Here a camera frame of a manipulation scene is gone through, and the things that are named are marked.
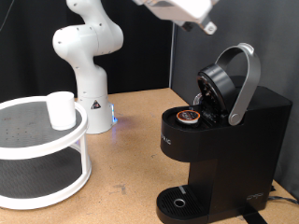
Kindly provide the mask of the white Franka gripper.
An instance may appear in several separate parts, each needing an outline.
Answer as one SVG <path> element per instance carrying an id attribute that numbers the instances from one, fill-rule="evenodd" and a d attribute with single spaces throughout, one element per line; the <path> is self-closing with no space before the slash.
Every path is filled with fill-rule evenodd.
<path id="1" fill-rule="evenodd" d="M 200 23 L 207 35 L 213 35 L 217 26 L 208 17 L 208 13 L 219 0 L 134 0 L 138 6 L 144 5 L 161 20 L 182 21 L 180 28 L 190 32 L 192 22 Z"/>

